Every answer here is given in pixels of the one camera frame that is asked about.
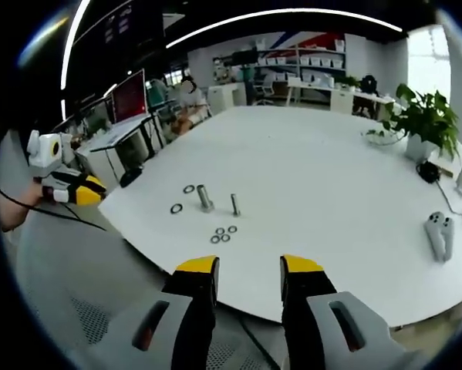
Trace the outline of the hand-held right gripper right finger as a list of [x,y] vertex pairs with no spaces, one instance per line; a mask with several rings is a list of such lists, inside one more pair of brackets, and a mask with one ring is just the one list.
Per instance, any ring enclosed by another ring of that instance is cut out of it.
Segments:
[[280,258],[282,326],[291,369],[422,369],[424,357],[391,337],[386,321],[338,292],[313,260]]

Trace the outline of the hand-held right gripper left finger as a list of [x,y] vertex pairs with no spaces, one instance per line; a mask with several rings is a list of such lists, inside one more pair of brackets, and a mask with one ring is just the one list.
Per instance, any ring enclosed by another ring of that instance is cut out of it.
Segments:
[[219,258],[176,267],[163,289],[118,314],[86,353],[94,369],[204,369],[218,292]]

